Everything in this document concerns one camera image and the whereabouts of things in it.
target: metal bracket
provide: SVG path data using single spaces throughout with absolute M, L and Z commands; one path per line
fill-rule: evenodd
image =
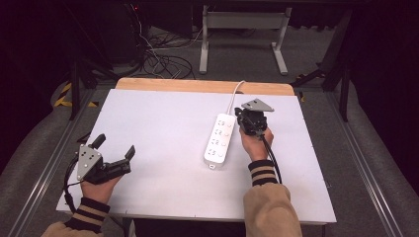
M 259 99 L 252 100 L 241 105 L 244 109 L 255 112 L 273 112 L 274 109 Z
M 81 181 L 102 158 L 102 154 L 87 145 L 80 145 L 77 180 Z

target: power strip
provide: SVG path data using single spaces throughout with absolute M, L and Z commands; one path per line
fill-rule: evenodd
M 216 117 L 206 153 L 204 154 L 204 162 L 211 169 L 219 168 L 224 164 L 235 122 L 236 116 L 219 114 Z

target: person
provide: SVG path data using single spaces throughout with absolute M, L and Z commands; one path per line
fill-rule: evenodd
M 271 145 L 274 134 L 269 128 L 264 134 Z M 245 235 L 302 236 L 298 217 L 291 204 L 290 191 L 286 186 L 278 184 L 274 164 L 268 160 L 264 143 L 256 136 L 244 134 L 242 129 L 240 135 L 243 148 L 251 160 L 248 168 L 252 175 L 252 188 L 243 198 Z M 97 186 L 88 182 L 81 183 L 83 198 L 71 219 L 65 223 L 49 225 L 42 237 L 103 236 L 101 226 L 110 210 L 107 203 L 120 178 Z

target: human hand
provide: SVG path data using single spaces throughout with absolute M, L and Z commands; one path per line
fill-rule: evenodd
M 265 139 L 269 145 L 272 145 L 274 140 L 274 134 L 267 127 L 264 131 Z M 268 152 L 266 151 L 265 144 L 259 137 L 250 136 L 244 133 L 244 130 L 240 128 L 241 143 L 243 144 L 244 150 L 249 154 L 252 161 L 266 160 L 268 158 Z
M 82 182 L 80 187 L 81 192 L 83 193 L 83 197 L 107 204 L 111 198 L 114 186 L 122 177 L 123 176 L 116 177 L 100 185 L 93 185 L 87 181 Z

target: white table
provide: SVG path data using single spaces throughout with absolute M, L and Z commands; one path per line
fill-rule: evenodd
M 132 172 L 117 184 L 110 200 L 111 214 L 243 220 L 242 199 L 251 188 L 251 177 L 238 125 L 224 166 L 211 170 L 204 163 L 214 120 L 225 113 L 230 98 L 225 93 L 111 90 L 88 143 L 105 133 L 107 140 L 99 148 L 105 162 L 122 159 L 131 145 L 136 149 Z M 297 97 L 236 95 L 233 107 L 255 98 L 275 109 L 265 113 L 275 134 L 272 149 L 300 222 L 336 222 Z M 75 173 L 70 183 L 76 182 Z M 70 192 L 78 206 L 79 186 L 71 187 Z M 63 197 L 56 209 L 68 211 Z

